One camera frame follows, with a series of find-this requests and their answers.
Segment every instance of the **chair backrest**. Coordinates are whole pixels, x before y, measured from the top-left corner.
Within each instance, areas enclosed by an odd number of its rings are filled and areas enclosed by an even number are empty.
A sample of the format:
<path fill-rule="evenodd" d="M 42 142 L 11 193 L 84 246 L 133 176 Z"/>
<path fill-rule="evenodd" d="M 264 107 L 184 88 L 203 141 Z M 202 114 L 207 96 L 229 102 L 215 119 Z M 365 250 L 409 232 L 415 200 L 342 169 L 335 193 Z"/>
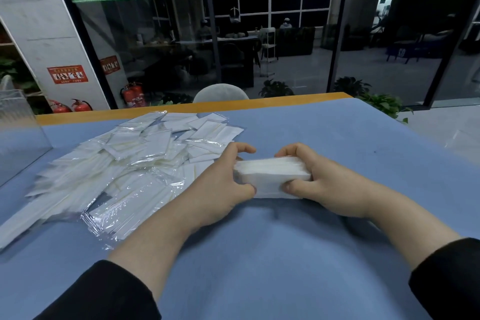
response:
<path fill-rule="evenodd" d="M 194 103 L 226 102 L 229 100 L 248 100 L 247 94 L 237 86 L 229 84 L 210 85 L 198 92 L 193 99 Z"/>
<path fill-rule="evenodd" d="M 260 33 L 258 34 L 258 38 L 263 44 L 266 44 L 266 43 L 274 44 L 275 32 L 276 32 L 276 29 L 274 26 L 271 26 L 269 28 L 260 28 Z"/>
<path fill-rule="evenodd" d="M 243 62 L 244 55 L 240 48 L 234 43 L 225 43 L 220 46 L 219 50 L 220 64 L 237 64 Z"/>

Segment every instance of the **white packet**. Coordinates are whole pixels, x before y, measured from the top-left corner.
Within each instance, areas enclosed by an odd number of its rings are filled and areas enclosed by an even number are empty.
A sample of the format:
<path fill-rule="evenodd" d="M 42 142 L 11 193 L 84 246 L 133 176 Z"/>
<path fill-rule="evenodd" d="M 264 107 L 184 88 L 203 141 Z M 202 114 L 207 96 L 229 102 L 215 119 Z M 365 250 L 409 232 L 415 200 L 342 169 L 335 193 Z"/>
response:
<path fill-rule="evenodd" d="M 298 157 L 238 161 L 233 172 L 237 182 L 251 184 L 256 188 L 256 198 L 297 199 L 286 194 L 281 186 L 291 180 L 312 179 L 305 163 Z"/>

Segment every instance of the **concrete wall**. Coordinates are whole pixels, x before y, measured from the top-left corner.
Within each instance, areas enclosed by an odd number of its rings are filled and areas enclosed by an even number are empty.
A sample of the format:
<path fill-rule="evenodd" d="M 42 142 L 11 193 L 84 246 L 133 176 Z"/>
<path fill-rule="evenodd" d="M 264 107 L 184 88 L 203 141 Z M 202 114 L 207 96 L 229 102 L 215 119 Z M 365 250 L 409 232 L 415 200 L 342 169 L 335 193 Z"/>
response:
<path fill-rule="evenodd" d="M 109 109 L 63 0 L 0 0 L 0 15 L 47 98 Z M 88 82 L 56 85 L 47 67 L 81 65 Z"/>

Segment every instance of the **wooden table edge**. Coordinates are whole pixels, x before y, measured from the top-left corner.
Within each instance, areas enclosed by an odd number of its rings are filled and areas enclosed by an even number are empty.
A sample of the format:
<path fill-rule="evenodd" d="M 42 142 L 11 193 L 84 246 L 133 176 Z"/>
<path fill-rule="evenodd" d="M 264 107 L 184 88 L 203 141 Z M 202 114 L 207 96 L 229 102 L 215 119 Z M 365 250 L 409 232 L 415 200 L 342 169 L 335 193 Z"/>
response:
<path fill-rule="evenodd" d="M 60 114 L 37 115 L 36 120 L 41 126 L 71 123 L 89 123 L 102 120 L 133 119 L 148 112 L 168 111 L 171 113 L 208 113 L 228 110 L 243 110 L 267 108 L 272 106 L 302 105 L 351 98 L 343 92 L 324 94 L 282 96 L 278 98 L 256 98 L 251 100 L 196 102 L 191 104 L 148 106 L 134 109 L 115 109 L 98 111 L 81 111 Z"/>

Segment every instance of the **person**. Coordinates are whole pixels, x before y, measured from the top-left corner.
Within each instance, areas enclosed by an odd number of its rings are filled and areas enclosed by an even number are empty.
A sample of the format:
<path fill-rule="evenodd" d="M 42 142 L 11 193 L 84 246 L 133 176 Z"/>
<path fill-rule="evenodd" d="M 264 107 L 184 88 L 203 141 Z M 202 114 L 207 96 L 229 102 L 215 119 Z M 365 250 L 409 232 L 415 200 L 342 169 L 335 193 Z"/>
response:
<path fill-rule="evenodd" d="M 37 319 L 160 319 L 155 300 L 189 235 L 255 195 L 253 186 L 233 180 L 240 152 L 254 153 L 255 148 L 230 143 L 189 188 L 140 225 L 107 260 L 93 264 Z M 294 180 L 283 189 L 338 215 L 371 220 L 409 264 L 410 288 L 433 319 L 480 318 L 479 240 L 462 238 L 408 197 L 301 143 L 275 154 L 288 155 L 305 162 L 312 181 Z"/>
<path fill-rule="evenodd" d="M 283 20 L 282 25 L 280 26 L 281 30 L 287 29 L 287 28 L 292 28 L 292 25 L 290 24 L 290 18 L 285 18 Z"/>
<path fill-rule="evenodd" d="M 200 28 L 197 31 L 196 37 L 198 41 L 205 41 L 205 40 L 212 39 L 212 30 L 208 25 L 208 20 L 204 19 L 200 22 Z"/>
<path fill-rule="evenodd" d="M 240 22 L 240 11 L 233 7 L 230 9 L 230 24 L 223 28 L 224 37 L 226 38 L 243 38 L 248 37 L 247 28 Z"/>

